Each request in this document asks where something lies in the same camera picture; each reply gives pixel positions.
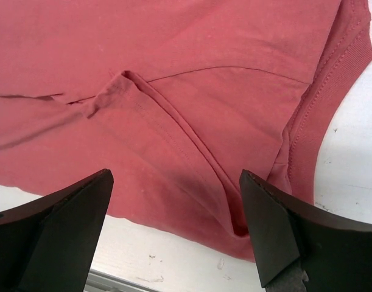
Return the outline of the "aluminium table rail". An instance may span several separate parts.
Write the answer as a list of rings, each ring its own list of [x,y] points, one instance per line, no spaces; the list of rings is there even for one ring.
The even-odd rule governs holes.
[[[86,292],[158,292],[149,287],[91,269],[84,287]]]

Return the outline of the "salmon pink t-shirt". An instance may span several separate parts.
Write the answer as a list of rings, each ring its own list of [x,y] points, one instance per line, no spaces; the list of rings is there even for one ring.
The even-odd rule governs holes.
[[[0,1],[0,185],[100,169],[109,215],[253,260],[239,177],[308,203],[367,1]]]

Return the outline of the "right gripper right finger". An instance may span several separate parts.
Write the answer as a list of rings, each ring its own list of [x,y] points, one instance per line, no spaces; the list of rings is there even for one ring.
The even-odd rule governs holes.
[[[372,291],[372,224],[307,204],[247,170],[240,191],[266,291]]]

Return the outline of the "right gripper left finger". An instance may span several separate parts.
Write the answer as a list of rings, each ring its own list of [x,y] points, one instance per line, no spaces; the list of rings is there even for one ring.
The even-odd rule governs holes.
[[[110,203],[103,169],[0,212],[0,291],[83,291]]]

